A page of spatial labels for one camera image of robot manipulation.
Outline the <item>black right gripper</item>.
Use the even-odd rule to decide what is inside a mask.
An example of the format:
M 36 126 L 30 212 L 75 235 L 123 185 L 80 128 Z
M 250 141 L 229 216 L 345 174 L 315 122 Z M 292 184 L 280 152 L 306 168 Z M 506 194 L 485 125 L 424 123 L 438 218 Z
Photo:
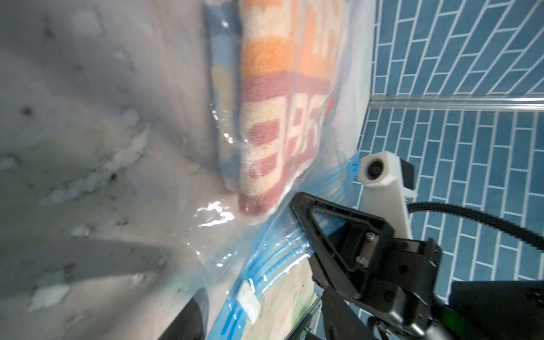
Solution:
M 434 239 L 394 238 L 383 218 L 299 192 L 290 209 L 314 254 L 310 267 L 324 289 L 327 340 L 375 339 L 346 302 L 404 339 L 450 339 L 434 293 L 442 251 Z

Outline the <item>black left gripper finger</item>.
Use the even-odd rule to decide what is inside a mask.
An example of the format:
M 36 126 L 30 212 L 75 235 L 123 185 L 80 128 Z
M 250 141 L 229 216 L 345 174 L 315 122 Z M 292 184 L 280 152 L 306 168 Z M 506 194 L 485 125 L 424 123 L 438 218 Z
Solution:
M 197 290 L 159 340 L 204 340 L 208 324 L 208 294 Z

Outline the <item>clear vacuum bag blue zip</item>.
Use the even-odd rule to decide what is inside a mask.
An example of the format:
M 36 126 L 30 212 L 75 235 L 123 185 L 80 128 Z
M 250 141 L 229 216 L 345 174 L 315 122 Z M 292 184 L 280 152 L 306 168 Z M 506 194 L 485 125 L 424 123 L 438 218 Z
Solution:
M 374 1 L 207 1 L 211 113 L 233 208 L 211 273 L 236 279 L 209 339 L 284 339 L 317 301 L 310 242 L 290 212 L 304 191 L 358 200 L 357 144 L 368 107 Z

